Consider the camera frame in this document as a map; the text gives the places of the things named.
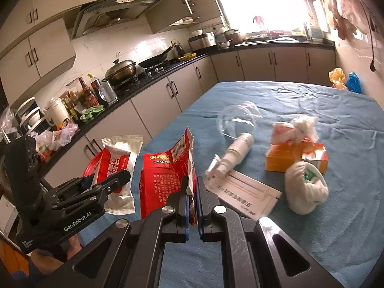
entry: open cabinet door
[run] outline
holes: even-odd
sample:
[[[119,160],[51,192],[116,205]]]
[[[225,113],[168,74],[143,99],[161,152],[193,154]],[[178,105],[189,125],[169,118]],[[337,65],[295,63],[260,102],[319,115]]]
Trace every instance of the open cabinet door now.
[[[199,17],[196,22],[201,23],[222,15],[216,0],[192,0],[192,2],[193,13]]]
[[[192,11],[187,0],[161,0],[145,13],[152,33],[157,33],[191,15]]]

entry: person's hand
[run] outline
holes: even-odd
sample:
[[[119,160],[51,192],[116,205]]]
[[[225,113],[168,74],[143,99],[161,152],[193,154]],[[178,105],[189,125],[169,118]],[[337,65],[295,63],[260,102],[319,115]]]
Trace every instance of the person's hand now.
[[[72,258],[76,253],[81,250],[81,245],[77,234],[73,235],[68,239],[70,247],[67,252],[67,259]],[[63,263],[53,257],[44,256],[39,253],[38,249],[32,251],[31,259],[33,264],[38,268],[44,275],[51,274],[54,270],[58,269]]]

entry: cable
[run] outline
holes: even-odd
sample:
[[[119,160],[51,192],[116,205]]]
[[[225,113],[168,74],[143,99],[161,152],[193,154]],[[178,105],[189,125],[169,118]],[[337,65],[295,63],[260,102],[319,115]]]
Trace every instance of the cable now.
[[[375,53],[374,53],[374,50],[373,50],[373,39],[372,39],[372,29],[371,29],[371,24],[370,24],[370,22],[369,22],[368,15],[367,15],[367,12],[365,11],[364,5],[362,5],[362,2],[361,2],[360,0],[359,0],[359,2],[360,2],[360,4],[361,4],[362,10],[364,11],[365,17],[366,17],[366,19],[367,19],[368,28],[369,28],[369,34],[371,35],[372,61],[371,61],[371,64],[369,65],[369,69],[370,69],[372,72],[375,72],[375,71],[376,71],[376,67],[375,67]]]

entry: blue plastic bag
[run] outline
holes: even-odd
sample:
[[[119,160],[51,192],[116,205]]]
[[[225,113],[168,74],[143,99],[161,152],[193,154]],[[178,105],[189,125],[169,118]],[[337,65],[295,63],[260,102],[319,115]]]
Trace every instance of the blue plastic bag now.
[[[351,71],[351,73],[348,75],[348,79],[347,79],[347,82],[345,83],[345,86],[351,92],[362,94],[361,86],[360,86],[360,79],[354,71]]]

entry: yellow plate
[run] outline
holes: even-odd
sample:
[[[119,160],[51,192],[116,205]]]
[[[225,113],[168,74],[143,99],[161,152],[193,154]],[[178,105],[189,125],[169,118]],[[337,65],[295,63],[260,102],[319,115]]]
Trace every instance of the yellow plate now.
[[[196,53],[190,53],[190,54],[187,54],[187,55],[184,55],[184,56],[180,57],[178,59],[178,61],[182,62],[184,60],[192,59],[192,58],[195,58],[195,57],[196,57]]]

